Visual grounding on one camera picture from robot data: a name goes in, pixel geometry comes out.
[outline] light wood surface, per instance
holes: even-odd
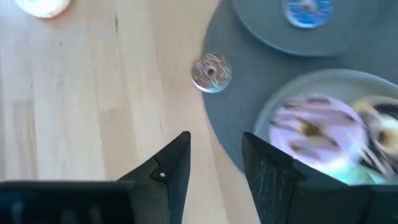
[[[190,68],[217,0],[76,0],[38,19],[0,1],[0,178],[113,180],[184,130],[184,223],[259,223]]]

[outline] frosting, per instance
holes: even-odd
[[[325,173],[351,167],[366,144],[359,115],[326,95],[312,94],[285,102],[270,128],[271,144]]]

